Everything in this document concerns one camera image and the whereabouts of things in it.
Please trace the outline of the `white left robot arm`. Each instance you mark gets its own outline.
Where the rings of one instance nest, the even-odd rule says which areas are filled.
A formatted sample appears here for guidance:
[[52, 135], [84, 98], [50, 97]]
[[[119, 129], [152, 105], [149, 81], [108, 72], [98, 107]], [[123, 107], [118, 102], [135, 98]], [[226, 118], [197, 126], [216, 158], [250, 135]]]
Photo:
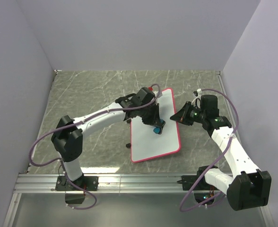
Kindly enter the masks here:
[[51, 141], [62, 158], [68, 187], [72, 190], [87, 188], [78, 158], [83, 151], [84, 139], [94, 132], [138, 116], [143, 124], [154, 127], [155, 134], [161, 134], [165, 125], [160, 119], [157, 103], [161, 96], [161, 93], [147, 94], [147, 100], [143, 101], [138, 94], [130, 94], [89, 115], [75, 119], [67, 115], [62, 117], [57, 125], [61, 130], [52, 135]]

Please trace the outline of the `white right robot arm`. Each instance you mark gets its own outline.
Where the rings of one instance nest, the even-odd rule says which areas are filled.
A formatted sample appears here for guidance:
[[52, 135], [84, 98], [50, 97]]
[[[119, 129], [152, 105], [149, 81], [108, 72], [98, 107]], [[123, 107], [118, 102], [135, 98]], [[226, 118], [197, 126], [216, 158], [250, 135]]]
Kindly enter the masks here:
[[249, 158], [235, 135], [236, 129], [226, 117], [219, 114], [217, 101], [202, 101], [199, 108], [186, 102], [170, 119], [188, 126], [195, 122], [202, 124], [222, 151], [218, 158], [224, 157], [232, 172], [231, 176], [226, 175], [214, 167], [217, 161], [213, 161], [201, 169], [188, 193], [196, 186], [201, 189], [213, 186], [227, 196], [229, 205], [235, 211], [268, 204], [271, 176], [268, 171], [261, 171]]

